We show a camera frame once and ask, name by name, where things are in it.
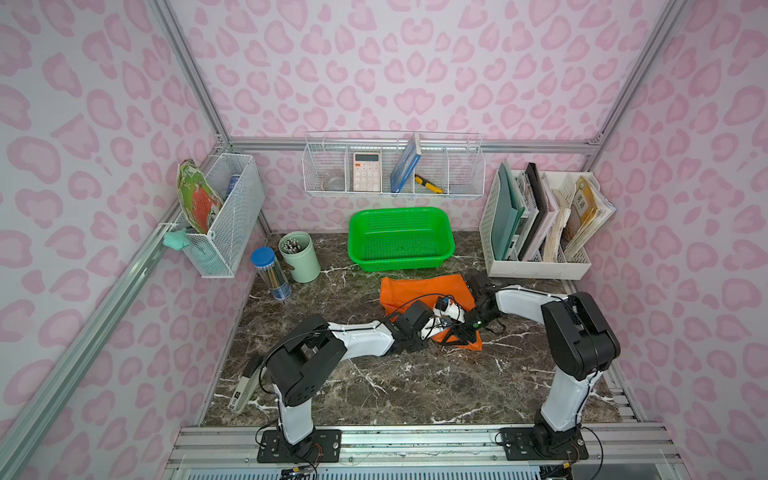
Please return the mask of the orange shorts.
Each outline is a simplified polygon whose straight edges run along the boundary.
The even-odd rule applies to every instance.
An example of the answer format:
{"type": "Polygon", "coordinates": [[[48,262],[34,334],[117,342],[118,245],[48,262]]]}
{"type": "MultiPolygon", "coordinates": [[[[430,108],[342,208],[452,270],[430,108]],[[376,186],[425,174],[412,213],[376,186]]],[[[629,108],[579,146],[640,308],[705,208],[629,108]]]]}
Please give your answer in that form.
{"type": "MultiPolygon", "coordinates": [[[[438,299],[450,296],[454,303],[465,311],[475,307],[475,300],[463,277],[459,274],[435,277],[425,280],[395,280],[385,277],[381,281],[379,302],[387,315],[404,312],[414,301],[422,301],[435,307],[438,299]]],[[[433,332],[435,342],[456,348],[481,351],[482,339],[474,326],[452,327],[433,332]]]]}

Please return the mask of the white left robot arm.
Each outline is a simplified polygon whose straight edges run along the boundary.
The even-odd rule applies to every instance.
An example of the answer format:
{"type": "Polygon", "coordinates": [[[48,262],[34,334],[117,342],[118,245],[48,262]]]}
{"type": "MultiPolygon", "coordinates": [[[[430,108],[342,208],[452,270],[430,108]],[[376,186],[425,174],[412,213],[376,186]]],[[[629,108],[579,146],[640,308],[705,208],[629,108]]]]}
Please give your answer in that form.
{"type": "Polygon", "coordinates": [[[382,320],[341,325],[312,315],[287,334],[265,356],[249,361],[242,386],[262,386],[278,402],[278,432],[282,444],[294,454],[306,453],[315,437],[312,399],[339,363],[358,357],[385,357],[426,347],[439,329],[433,309],[420,300],[382,320]]]}

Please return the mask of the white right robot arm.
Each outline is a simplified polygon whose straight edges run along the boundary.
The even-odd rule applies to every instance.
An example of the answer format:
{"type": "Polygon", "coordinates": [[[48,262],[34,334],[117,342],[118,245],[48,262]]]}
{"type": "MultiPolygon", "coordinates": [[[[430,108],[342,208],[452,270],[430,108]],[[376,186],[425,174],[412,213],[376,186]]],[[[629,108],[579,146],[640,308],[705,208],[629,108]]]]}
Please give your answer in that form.
{"type": "Polygon", "coordinates": [[[496,286],[481,272],[465,278],[475,307],[464,315],[474,327],[503,314],[544,326],[555,363],[549,394],[531,427],[499,430],[497,443],[509,461],[587,459],[582,412],[596,382],[620,355],[620,342],[593,297],[558,296],[519,285],[496,286]]]}

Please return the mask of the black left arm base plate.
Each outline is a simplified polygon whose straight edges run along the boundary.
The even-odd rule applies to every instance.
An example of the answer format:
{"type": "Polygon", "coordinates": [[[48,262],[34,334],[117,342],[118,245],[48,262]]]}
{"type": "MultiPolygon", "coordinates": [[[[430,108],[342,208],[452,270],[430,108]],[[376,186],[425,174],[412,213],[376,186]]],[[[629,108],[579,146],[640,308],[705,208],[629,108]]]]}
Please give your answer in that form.
{"type": "Polygon", "coordinates": [[[315,429],[297,444],[288,443],[279,430],[265,430],[258,440],[257,462],[337,463],[340,458],[341,440],[342,431],[339,429],[315,429]]]}

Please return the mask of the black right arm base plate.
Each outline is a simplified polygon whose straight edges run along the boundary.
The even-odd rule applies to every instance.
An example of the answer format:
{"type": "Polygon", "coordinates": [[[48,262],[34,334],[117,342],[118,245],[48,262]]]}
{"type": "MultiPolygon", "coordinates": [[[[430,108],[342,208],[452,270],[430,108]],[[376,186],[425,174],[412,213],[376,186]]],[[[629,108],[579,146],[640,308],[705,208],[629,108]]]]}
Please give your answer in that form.
{"type": "Polygon", "coordinates": [[[503,447],[508,461],[587,460],[589,452],[581,431],[551,431],[545,424],[533,427],[508,427],[498,432],[495,442],[503,447]]]}

